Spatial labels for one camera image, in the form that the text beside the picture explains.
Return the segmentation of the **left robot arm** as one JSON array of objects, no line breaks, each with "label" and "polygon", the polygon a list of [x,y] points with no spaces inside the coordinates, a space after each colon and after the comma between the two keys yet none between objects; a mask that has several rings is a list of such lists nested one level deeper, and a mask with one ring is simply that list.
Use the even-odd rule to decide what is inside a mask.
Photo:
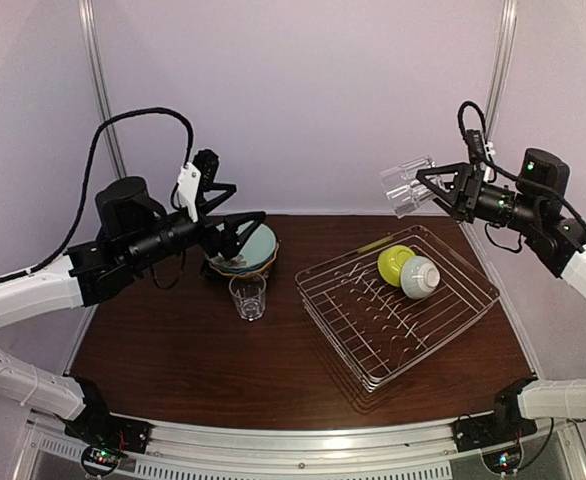
[{"label": "left robot arm", "polygon": [[[139,176],[117,180],[96,195],[101,229],[92,242],[64,249],[44,267],[32,267],[0,280],[0,329],[39,315],[108,301],[156,263],[200,246],[209,257],[231,259],[264,222],[263,211],[211,221],[207,215],[235,191],[207,201],[199,177],[179,182],[186,207],[172,213],[152,199]],[[85,380],[62,377],[0,349],[0,395],[76,420],[96,444],[110,442],[117,424],[98,389]]]}]

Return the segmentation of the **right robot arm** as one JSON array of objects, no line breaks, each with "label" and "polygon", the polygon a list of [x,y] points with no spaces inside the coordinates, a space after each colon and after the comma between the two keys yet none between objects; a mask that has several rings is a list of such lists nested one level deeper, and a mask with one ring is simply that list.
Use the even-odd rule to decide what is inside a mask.
[{"label": "right robot arm", "polygon": [[[535,312],[559,323],[586,318],[586,222],[565,198],[570,168],[537,148],[524,153],[514,189],[489,183],[483,169],[502,170],[488,156],[474,154],[468,163],[418,170],[416,178],[452,218],[482,220],[520,234],[525,244],[557,279],[567,299],[543,292]],[[486,419],[492,440],[508,440],[524,420],[542,418],[586,421],[586,379],[522,380],[499,393],[497,411]]]}]

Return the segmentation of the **clear glass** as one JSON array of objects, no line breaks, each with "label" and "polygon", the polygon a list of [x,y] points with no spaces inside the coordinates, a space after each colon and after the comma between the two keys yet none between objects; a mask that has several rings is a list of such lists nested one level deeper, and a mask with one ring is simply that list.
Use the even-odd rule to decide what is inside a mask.
[{"label": "clear glass", "polygon": [[237,313],[249,322],[260,319],[266,310],[266,279],[259,274],[235,276],[229,282],[229,292]]},{"label": "clear glass", "polygon": [[419,170],[435,166],[430,156],[423,156],[380,173],[385,196],[397,218],[412,215],[435,199],[434,193],[416,177]]}]

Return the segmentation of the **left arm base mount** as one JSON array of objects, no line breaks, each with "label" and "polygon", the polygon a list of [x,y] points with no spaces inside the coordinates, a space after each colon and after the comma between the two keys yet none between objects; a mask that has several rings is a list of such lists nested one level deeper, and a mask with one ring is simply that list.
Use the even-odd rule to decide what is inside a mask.
[{"label": "left arm base mount", "polygon": [[152,430],[148,422],[111,414],[62,419],[62,423],[66,435],[116,453],[145,453]]}]

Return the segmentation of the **blue polka dot plate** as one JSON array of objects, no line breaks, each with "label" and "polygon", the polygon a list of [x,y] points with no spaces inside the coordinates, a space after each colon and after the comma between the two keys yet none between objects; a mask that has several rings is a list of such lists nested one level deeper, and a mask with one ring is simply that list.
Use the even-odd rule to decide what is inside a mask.
[{"label": "blue polka dot plate", "polygon": [[228,274],[242,274],[258,271],[276,258],[279,244],[264,246],[244,246],[240,253],[231,260],[224,260],[221,255],[209,259],[208,264],[216,271]]}]

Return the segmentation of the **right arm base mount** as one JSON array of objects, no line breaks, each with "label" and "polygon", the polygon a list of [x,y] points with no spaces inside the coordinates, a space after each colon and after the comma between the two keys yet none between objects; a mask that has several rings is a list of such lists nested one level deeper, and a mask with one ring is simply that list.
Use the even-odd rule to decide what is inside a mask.
[{"label": "right arm base mount", "polygon": [[452,423],[451,430],[457,451],[462,453],[501,444],[516,444],[524,436],[535,434],[538,428],[532,420],[504,423],[489,413],[475,417],[462,415]]}]

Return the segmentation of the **pale green flower plate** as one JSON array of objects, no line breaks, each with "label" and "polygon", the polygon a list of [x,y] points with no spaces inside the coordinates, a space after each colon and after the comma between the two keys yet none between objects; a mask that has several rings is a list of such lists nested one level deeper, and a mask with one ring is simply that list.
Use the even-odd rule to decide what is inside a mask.
[{"label": "pale green flower plate", "polygon": [[249,237],[239,254],[230,260],[221,255],[209,261],[226,270],[243,270],[258,267],[267,262],[274,254],[277,244],[275,233],[265,224],[261,224]]}]

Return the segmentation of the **lime green bowl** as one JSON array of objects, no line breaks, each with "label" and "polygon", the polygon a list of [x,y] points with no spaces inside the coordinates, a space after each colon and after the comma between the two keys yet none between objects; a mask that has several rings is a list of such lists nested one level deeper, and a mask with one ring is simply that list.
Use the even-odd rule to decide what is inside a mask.
[{"label": "lime green bowl", "polygon": [[401,286],[401,273],[406,262],[416,253],[404,245],[384,249],[378,256],[377,269],[380,277],[393,287]]}]

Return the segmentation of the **white grid pattern bowl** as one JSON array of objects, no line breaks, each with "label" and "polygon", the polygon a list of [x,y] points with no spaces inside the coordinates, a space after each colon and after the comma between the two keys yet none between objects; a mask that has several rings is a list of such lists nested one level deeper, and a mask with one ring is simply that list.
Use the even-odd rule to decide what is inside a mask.
[{"label": "white grid pattern bowl", "polygon": [[440,280],[441,274],[435,263],[418,255],[409,258],[403,265],[400,286],[409,299],[420,300],[433,294]]}]

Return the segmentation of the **yellow polka dot plate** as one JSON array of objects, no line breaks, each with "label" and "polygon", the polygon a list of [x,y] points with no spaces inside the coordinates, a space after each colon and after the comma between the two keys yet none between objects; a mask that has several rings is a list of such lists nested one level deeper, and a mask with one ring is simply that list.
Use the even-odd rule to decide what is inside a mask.
[{"label": "yellow polka dot plate", "polygon": [[232,278],[232,277],[253,277],[256,275],[266,275],[269,276],[270,270],[273,268],[275,261],[267,262],[259,267],[251,268],[251,269],[244,269],[244,270],[223,270],[219,266],[211,263],[205,262],[204,265],[208,267],[214,274],[219,275],[224,278]]}]

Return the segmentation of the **black square floral plate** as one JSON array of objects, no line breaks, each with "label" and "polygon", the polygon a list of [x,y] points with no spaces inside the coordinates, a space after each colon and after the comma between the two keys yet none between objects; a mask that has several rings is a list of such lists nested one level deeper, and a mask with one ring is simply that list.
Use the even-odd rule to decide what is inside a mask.
[{"label": "black square floral plate", "polygon": [[[219,280],[219,281],[222,281],[222,280],[225,280],[225,279],[227,279],[227,280],[230,280],[231,279],[231,278],[224,278],[224,277],[221,277],[219,275],[214,274],[208,267],[206,267],[204,265],[205,262],[208,262],[208,261],[204,261],[203,264],[202,264],[202,266],[201,266],[201,268],[200,268],[200,274],[203,277],[210,278],[210,279],[213,279],[213,280]],[[274,266],[270,270],[269,276],[266,276],[266,275],[256,275],[256,276],[262,276],[265,279],[269,279],[270,277],[273,276],[273,271],[274,271]]]}]

